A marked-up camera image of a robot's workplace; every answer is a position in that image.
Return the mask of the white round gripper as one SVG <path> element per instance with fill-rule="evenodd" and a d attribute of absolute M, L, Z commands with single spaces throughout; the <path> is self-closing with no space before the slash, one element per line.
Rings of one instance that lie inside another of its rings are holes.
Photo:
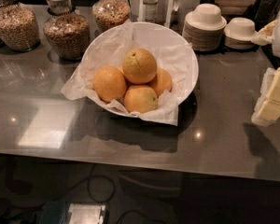
<path fill-rule="evenodd" d="M 280 10 L 277 20 L 271 21 L 258 32 L 251 42 L 265 46 L 272 43 L 273 55 L 280 58 Z M 267 127 L 274 124 L 280 118 L 280 67 L 268 68 L 264 74 L 260 97 L 254 108 L 251 121 L 258 126 Z"/>

